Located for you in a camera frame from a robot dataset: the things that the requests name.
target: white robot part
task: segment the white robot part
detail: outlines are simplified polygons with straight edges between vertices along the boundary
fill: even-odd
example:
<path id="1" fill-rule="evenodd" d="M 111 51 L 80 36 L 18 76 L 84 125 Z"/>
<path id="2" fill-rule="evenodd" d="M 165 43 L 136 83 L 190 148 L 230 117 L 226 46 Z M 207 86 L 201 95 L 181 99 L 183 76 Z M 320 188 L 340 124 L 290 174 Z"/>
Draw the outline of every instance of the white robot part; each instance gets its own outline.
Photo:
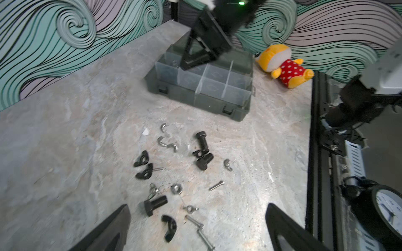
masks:
<path id="1" fill-rule="evenodd" d="M 392 95 L 402 91 L 402 38 L 379 60 L 366 67 L 359 80 L 374 88 L 375 94 Z"/>

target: black bolt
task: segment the black bolt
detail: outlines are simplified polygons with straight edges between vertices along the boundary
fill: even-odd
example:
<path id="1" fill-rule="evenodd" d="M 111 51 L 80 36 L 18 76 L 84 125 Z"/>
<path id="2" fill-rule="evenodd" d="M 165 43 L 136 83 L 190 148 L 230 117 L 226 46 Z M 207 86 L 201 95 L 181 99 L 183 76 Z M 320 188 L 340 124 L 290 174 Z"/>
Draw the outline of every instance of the black bolt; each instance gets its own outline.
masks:
<path id="1" fill-rule="evenodd" d="M 208 167 L 207 164 L 213 160 L 212 153 L 205 155 L 204 157 L 198 159 L 195 163 L 200 170 L 205 171 Z"/>
<path id="2" fill-rule="evenodd" d="M 153 215 L 152 211 L 154 211 L 158 207 L 165 205 L 166 203 L 168 203 L 168 199 L 166 198 L 165 195 L 153 201 L 150 200 L 144 201 L 145 211 L 147 212 L 148 217 Z"/>
<path id="3" fill-rule="evenodd" d="M 204 131 L 202 131 L 202 132 L 197 133 L 195 136 L 200 141 L 201 150 L 203 152 L 208 152 L 208 144 L 207 144 L 207 140 L 205 139 L 207 134 Z"/>

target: plastic compartment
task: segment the plastic compartment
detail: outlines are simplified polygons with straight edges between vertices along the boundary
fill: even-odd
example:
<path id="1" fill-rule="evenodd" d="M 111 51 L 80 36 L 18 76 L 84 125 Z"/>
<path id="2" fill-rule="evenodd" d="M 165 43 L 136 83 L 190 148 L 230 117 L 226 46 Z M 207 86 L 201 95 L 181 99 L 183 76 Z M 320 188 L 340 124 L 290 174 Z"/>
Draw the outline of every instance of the plastic compartment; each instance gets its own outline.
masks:
<path id="1" fill-rule="evenodd" d="M 238 74 L 231 71 L 229 75 L 228 85 L 246 90 L 251 83 L 251 78 L 246 75 Z"/>
<path id="2" fill-rule="evenodd" d="M 164 58 L 167 65 L 176 68 L 180 66 L 181 56 L 167 51 L 165 52 Z"/>
<path id="3" fill-rule="evenodd" d="M 208 95 L 213 98 L 222 99 L 222 94 L 225 89 L 225 84 L 209 79 L 203 78 L 200 84 L 200 93 Z"/>
<path id="4" fill-rule="evenodd" d="M 156 74 L 159 80 L 163 80 L 170 84 L 177 84 L 177 68 L 168 66 L 161 62 L 155 64 Z"/>
<path id="5" fill-rule="evenodd" d="M 183 71 L 181 68 L 179 68 L 177 76 L 178 85 L 196 91 L 201 80 L 201 75 L 194 74 L 190 71 Z"/>
<path id="6" fill-rule="evenodd" d="M 222 100 L 243 106 L 245 102 L 250 98 L 251 92 L 247 90 L 242 90 L 240 88 L 227 85 L 225 90 L 225 95 Z"/>
<path id="7" fill-rule="evenodd" d="M 213 66 L 213 65 L 208 65 L 204 76 L 211 80 L 226 84 L 226 80 L 228 79 L 228 74 L 229 74 L 228 70 L 225 70 L 225 69 Z"/>

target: clock face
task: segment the clock face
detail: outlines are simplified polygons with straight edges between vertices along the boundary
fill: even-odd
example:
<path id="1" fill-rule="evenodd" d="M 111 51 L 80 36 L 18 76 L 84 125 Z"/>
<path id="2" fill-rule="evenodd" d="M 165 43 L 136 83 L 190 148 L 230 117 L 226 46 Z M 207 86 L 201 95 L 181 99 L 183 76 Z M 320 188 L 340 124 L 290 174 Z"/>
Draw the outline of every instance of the clock face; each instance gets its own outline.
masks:
<path id="1" fill-rule="evenodd" d="M 397 194 L 381 189 L 376 194 L 377 205 L 385 220 L 399 234 L 402 233 L 402 198 Z"/>

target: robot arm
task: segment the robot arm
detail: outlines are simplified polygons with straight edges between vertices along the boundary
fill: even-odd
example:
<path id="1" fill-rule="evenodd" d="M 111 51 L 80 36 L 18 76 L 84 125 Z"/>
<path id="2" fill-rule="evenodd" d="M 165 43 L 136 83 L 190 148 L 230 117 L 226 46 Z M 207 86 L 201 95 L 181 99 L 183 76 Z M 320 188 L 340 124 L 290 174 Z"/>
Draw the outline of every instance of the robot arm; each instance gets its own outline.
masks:
<path id="1" fill-rule="evenodd" d="M 214 10 L 205 7 L 191 29 L 180 66 L 183 70 L 218 59 L 232 48 L 230 37 L 254 19 L 258 7 L 266 0 L 217 0 Z M 197 41 L 202 50 L 191 53 Z"/>
<path id="2" fill-rule="evenodd" d="M 343 103 L 331 108 L 325 120 L 340 130 L 358 122 L 371 122 L 387 105 L 400 104 L 401 91 L 402 38 L 340 91 Z"/>

